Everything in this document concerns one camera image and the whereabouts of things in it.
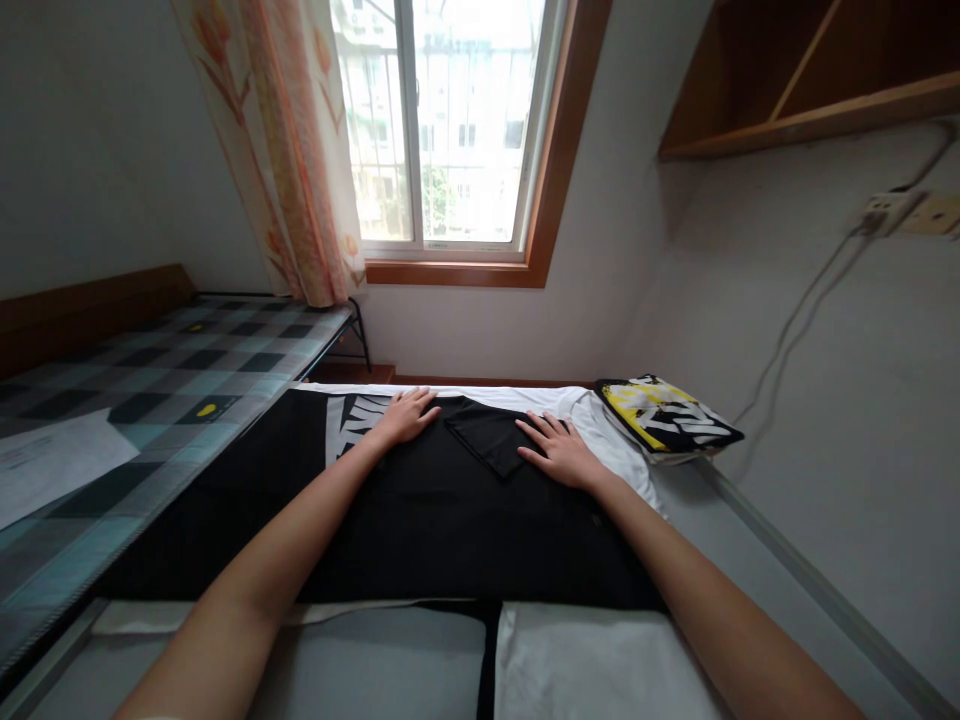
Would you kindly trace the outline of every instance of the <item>cable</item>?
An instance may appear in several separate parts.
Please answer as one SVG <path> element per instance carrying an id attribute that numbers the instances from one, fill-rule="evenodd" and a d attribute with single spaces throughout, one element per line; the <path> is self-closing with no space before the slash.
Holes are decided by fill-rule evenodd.
<path id="1" fill-rule="evenodd" d="M 943 160 L 943 156 L 947 154 L 947 151 L 953 146 L 957 141 L 957 126 L 951 120 L 931 120 L 931 123 L 938 126 L 944 133 L 943 143 L 937 148 L 937 151 L 927 160 L 926 164 L 920 168 L 920 172 L 917 173 L 917 176 L 913 179 L 912 182 L 907 183 L 906 185 L 901 185 L 900 187 L 895 187 L 890 192 L 908 192 L 913 190 L 917 185 L 922 183 L 927 175 Z"/>
<path id="2" fill-rule="evenodd" d="M 850 238 L 854 237 L 854 234 L 851 233 L 844 238 L 843 243 L 841 243 L 841 248 L 843 248 Z M 800 342 L 810 331 L 810 328 L 813 326 L 813 321 L 817 316 L 817 311 L 820 309 L 820 306 L 823 304 L 823 301 L 832 293 L 836 287 L 841 283 L 841 281 L 850 274 L 850 271 L 856 266 L 857 262 L 863 256 L 864 252 L 873 242 L 873 238 L 870 236 L 864 237 L 860 246 L 854 251 L 853 255 L 850 256 L 850 259 L 847 260 L 847 263 L 843 266 L 839 273 L 830 281 L 830 283 L 824 288 L 823 292 L 817 296 L 817 299 L 814 300 L 813 306 L 810 309 L 810 313 L 807 315 L 806 320 L 803 323 L 803 326 L 800 328 L 800 331 L 794 336 L 793 340 L 790 341 L 790 344 L 787 346 L 787 349 L 783 354 L 783 362 L 780 363 L 780 368 L 777 371 L 776 378 L 773 381 L 773 391 L 770 394 L 770 403 L 767 410 L 767 416 L 764 419 L 763 423 L 760 425 L 760 428 L 757 430 L 756 434 L 752 438 L 750 448 L 747 451 L 747 454 L 744 458 L 743 464 L 740 467 L 740 472 L 737 473 L 738 478 L 743 478 L 750 471 L 750 467 L 753 464 L 753 458 L 756 454 L 757 448 L 760 446 L 761 441 L 766 437 L 767 433 L 773 429 L 774 422 L 776 421 L 776 409 L 777 409 L 777 400 L 780 397 L 780 388 L 783 384 L 783 377 L 787 369 L 787 365 L 790 362 L 790 356 L 793 354 L 793 351 L 797 349 L 800 345 Z"/>
<path id="3" fill-rule="evenodd" d="M 779 357 L 780 351 L 783 350 L 783 343 L 786 341 L 787 335 L 790 333 L 790 328 L 793 327 L 794 321 L 800 314 L 800 310 L 803 309 L 803 304 L 807 301 L 807 298 L 810 297 L 810 293 L 813 292 L 814 288 L 817 286 L 817 283 L 823 279 L 823 276 L 827 274 L 827 271 L 830 270 L 830 267 L 833 265 L 833 263 L 836 262 L 838 257 L 840 257 L 840 253 L 843 252 L 843 249 L 847 246 L 847 243 L 859 234 L 862 227 L 863 226 L 861 225 L 857 229 L 851 230 L 843 238 L 843 240 L 840 241 L 840 244 L 837 245 L 837 249 L 833 251 L 833 254 L 830 256 L 830 258 L 823 264 L 823 267 L 820 268 L 820 272 L 818 272 L 817 276 L 810 282 L 809 285 L 807 285 L 807 289 L 803 291 L 803 295 L 800 296 L 800 299 L 794 306 L 793 311 L 790 313 L 790 317 L 788 317 L 787 322 L 784 323 L 783 329 L 780 330 L 780 337 L 777 338 L 777 344 L 774 347 L 773 355 L 770 356 L 770 361 L 763 369 L 763 372 L 760 373 L 760 379 L 757 380 L 757 385 L 753 389 L 753 394 L 750 396 L 750 402 L 748 402 L 746 407 L 740 411 L 740 414 L 733 419 L 734 425 L 743 420 L 747 413 L 756 407 L 757 402 L 760 400 L 760 393 L 763 391 L 763 383 L 766 382 L 767 375 L 777 362 L 777 357 Z"/>

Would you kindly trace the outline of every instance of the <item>window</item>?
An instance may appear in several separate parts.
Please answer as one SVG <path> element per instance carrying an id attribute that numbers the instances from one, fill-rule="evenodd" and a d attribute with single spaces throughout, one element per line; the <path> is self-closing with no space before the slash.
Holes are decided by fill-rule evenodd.
<path id="1" fill-rule="evenodd" d="M 371 282 L 378 262 L 527 273 L 545 247 L 536 278 L 495 283 L 543 286 L 611 4 L 396 0 L 357 13 L 332 0 Z M 578 27 L 586 39 L 574 42 Z"/>
<path id="2" fill-rule="evenodd" d="M 433 125 L 421 125 L 420 152 L 433 152 L 435 138 L 436 133 L 434 132 Z"/>
<path id="3" fill-rule="evenodd" d="M 477 144 L 477 126 L 460 126 L 460 147 L 473 147 Z"/>
<path id="4" fill-rule="evenodd" d="M 523 147 L 523 120 L 513 120 L 507 123 L 507 131 L 503 136 L 503 146 L 509 150 L 519 150 Z"/>

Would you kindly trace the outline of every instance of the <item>wooden headboard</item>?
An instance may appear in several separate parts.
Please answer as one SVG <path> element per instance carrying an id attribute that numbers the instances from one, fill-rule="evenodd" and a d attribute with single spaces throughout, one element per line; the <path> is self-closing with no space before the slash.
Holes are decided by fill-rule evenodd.
<path id="1" fill-rule="evenodd" d="M 185 305 L 183 265 L 141 270 L 0 301 L 0 380 Z"/>

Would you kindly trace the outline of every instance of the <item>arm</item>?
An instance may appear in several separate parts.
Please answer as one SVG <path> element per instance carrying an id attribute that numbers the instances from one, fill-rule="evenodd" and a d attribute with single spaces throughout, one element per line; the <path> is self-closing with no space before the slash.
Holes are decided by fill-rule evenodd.
<path id="1" fill-rule="evenodd" d="M 114 715 L 115 720 L 246 717 L 284 615 L 364 479 L 440 414 L 429 388 L 397 394 L 376 427 L 305 487 L 227 565 Z"/>
<path id="2" fill-rule="evenodd" d="M 710 680 L 738 718 L 861 718 L 857 707 L 780 627 L 643 498 L 590 452 L 573 424 L 528 412 L 517 421 L 547 454 L 520 455 L 584 490 L 619 528 L 663 595 Z"/>

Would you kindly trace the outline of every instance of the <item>floral curtain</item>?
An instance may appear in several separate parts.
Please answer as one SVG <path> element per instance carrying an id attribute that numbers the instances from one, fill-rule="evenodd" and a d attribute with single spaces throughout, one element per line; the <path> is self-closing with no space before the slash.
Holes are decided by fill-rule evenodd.
<path id="1" fill-rule="evenodd" d="M 274 293 L 345 302 L 366 270 L 329 0 L 173 6 Z"/>

